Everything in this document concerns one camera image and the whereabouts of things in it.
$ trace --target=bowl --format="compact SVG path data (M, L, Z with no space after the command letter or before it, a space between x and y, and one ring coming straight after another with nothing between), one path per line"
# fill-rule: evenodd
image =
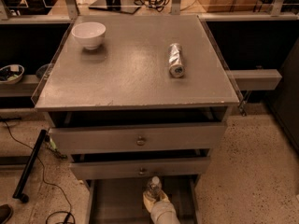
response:
M19 64L10 64L0 69L0 84L16 84L24 73L24 67Z
M72 35L85 49L97 49L104 41L106 26L99 22L83 22L75 25Z

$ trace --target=bottle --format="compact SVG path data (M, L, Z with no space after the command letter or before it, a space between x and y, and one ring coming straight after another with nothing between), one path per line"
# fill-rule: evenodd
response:
M158 202L160 201L161 191L162 184L160 178L158 176L154 176L153 178L149 179L147 189L145 191L146 196Z

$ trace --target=black panel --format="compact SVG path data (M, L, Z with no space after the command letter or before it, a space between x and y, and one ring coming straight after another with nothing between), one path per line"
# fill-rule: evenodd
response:
M299 21L208 21L232 70L279 69L299 36Z
M18 63L33 75L50 63L69 24L1 24L0 67Z

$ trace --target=gray cabinet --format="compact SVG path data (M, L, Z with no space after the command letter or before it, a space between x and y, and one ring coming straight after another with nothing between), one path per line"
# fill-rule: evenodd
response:
M239 102L204 26L196 16L90 16L76 23L85 21L107 27L105 43L87 51L69 36L36 109L45 113L76 178L90 189L90 223L149 223L137 193L154 175L174 200L192 200L192 209L180 209L182 223L199 223L193 185ZM174 42L183 47L182 78L168 71ZM190 198L181 197L185 192ZM134 197L137 209L125 204L117 217L106 215L121 197L125 201L123 193ZM103 205L106 198L113 207Z

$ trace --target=cabinet top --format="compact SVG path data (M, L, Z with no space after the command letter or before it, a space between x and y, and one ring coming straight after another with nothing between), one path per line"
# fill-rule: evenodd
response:
M106 38L86 50L70 35L36 108L149 109L236 105L238 98L197 16L82 16L98 21ZM168 48L182 46L185 76L169 73Z

